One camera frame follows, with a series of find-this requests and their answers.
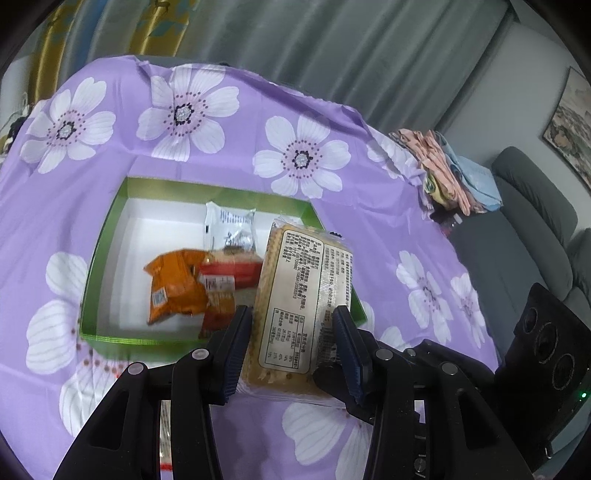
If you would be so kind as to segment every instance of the gray curtain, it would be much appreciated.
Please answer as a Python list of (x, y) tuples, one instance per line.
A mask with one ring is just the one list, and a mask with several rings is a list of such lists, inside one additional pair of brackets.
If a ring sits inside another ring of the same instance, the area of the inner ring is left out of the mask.
[(499, 24), (499, 27), (496, 29), (495, 34), (492, 36), (491, 41), (486, 46), (485, 51), (482, 53), (480, 60), (478, 60), (478, 63), (476, 64), (471, 74), (468, 76), (468, 78), (462, 85), (462, 88), (460, 88), (460, 91), (453, 99), (453, 102), (447, 108), (447, 110), (437, 123), (436, 129), (438, 131), (445, 133), (449, 126), (452, 124), (457, 114), (460, 112), (464, 104), (470, 98), (472, 92), (478, 86), (480, 79), (486, 73), (489, 65), (495, 58), (497, 52), (499, 51), (499, 48), (501, 48), (501, 45), (505, 40), (505, 37), (509, 33), (511, 25), (516, 20), (517, 16), (515, 15), (515, 11), (512, 8), (508, 8), (507, 12), (505, 13), (505, 16)]
[(177, 55), (353, 106), (381, 131), (427, 130), (508, 9), (506, 0), (204, 0)]

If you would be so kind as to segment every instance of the cardboard box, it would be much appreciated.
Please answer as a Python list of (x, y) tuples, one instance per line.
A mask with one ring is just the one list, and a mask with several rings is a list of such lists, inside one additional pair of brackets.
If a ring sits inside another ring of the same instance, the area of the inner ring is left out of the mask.
[[(106, 358), (176, 361), (206, 342), (202, 315), (175, 315), (148, 325), (151, 277), (144, 266), (181, 248), (204, 249), (205, 204), (256, 209), (256, 251), (264, 257), (275, 218), (322, 228), (309, 202), (245, 190), (128, 177), (117, 192), (90, 263), (80, 335)], [(352, 315), (365, 322), (355, 291)]]

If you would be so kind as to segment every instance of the snack package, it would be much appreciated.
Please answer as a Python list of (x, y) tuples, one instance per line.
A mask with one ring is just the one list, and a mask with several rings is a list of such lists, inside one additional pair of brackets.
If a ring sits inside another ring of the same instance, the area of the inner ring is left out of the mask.
[(276, 220), (254, 307), (239, 390), (328, 406), (312, 373), (337, 361), (332, 312), (351, 304), (351, 251), (329, 233)]
[(196, 278), (206, 253), (176, 250), (159, 255), (144, 267), (152, 276), (149, 325), (175, 313), (197, 315), (206, 311), (207, 294)]
[(199, 281), (207, 293), (200, 339), (227, 328), (236, 305), (254, 305), (261, 269), (262, 258), (252, 251), (227, 247), (208, 253), (199, 274)]
[(256, 250), (253, 228), (255, 210), (244, 214), (243, 210), (220, 207), (213, 202), (207, 202), (206, 207), (204, 244), (208, 250), (226, 247)]
[(173, 470), (173, 448), (170, 443), (170, 400), (163, 400), (160, 407), (160, 469)]

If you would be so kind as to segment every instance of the white snack package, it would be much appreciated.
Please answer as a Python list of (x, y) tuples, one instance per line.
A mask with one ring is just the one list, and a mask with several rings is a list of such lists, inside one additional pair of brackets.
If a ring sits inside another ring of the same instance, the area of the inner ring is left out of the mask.
[(204, 247), (206, 250), (221, 250), (240, 247), (247, 252), (255, 251), (254, 209), (245, 211), (220, 207), (207, 202), (205, 216)]

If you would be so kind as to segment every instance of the wall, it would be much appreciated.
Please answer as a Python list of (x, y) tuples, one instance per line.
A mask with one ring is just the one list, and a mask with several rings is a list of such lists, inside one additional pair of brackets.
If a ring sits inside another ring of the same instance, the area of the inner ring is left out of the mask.
[(542, 139), (574, 58), (551, 39), (515, 23), (446, 138), (457, 153), (490, 165), (513, 145), (525, 152), (591, 226), (591, 193)]

